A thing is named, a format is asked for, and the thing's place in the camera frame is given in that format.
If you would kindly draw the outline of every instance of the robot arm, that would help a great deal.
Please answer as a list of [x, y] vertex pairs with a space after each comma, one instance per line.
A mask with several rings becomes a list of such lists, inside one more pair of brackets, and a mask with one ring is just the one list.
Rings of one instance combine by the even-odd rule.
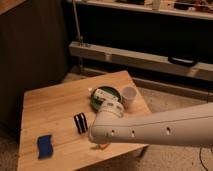
[[213, 103], [156, 113], [122, 117], [122, 105], [104, 101], [89, 129], [89, 140], [194, 147], [213, 146]]

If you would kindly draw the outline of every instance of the hole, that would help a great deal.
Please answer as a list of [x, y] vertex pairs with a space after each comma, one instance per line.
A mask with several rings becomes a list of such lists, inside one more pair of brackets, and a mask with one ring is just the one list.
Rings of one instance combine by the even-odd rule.
[[113, 136], [114, 134], [115, 134], [115, 131], [114, 131], [114, 130], [112, 130], [111, 135]]
[[132, 130], [132, 138], [134, 138], [134, 137], [135, 137], [135, 131]]
[[107, 103], [107, 105], [108, 105], [108, 106], [113, 106], [113, 104], [112, 104], [112, 103]]
[[171, 129], [169, 127], [166, 128], [166, 134], [170, 135], [171, 134]]
[[120, 106], [116, 106], [116, 107], [117, 107], [118, 110], [120, 110], [120, 111], [122, 110]]

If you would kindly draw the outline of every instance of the wooden surface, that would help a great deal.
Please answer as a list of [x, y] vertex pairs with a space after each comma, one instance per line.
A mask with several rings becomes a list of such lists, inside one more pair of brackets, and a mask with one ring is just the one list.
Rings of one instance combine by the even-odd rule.
[[[95, 113], [90, 107], [88, 88], [112, 86], [121, 91], [127, 85], [135, 86], [126, 71], [87, 78], [25, 93], [22, 131], [19, 148], [19, 171], [79, 169], [100, 161], [142, 148], [143, 144], [110, 144], [105, 150], [95, 150], [96, 144], [87, 135], [79, 135], [73, 115], [84, 112], [90, 125]], [[150, 114], [137, 90], [132, 108], [125, 117]], [[49, 159], [38, 160], [37, 138], [52, 134], [54, 148]]]
[[0, 15], [16, 7], [26, 0], [0, 0]]

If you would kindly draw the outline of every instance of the small container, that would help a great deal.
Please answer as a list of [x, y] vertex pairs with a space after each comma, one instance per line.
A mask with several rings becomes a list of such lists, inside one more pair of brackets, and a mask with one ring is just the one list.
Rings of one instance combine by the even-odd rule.
[[137, 91], [134, 87], [127, 86], [122, 90], [122, 103], [126, 109], [128, 109], [132, 105], [136, 95]]

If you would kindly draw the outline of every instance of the blue sponge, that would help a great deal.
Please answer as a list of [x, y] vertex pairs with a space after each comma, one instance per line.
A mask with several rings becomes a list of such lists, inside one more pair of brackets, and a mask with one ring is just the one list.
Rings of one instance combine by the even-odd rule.
[[51, 157], [53, 154], [53, 147], [51, 144], [52, 135], [44, 135], [38, 137], [37, 145], [39, 149], [38, 159], [44, 159], [47, 157]]

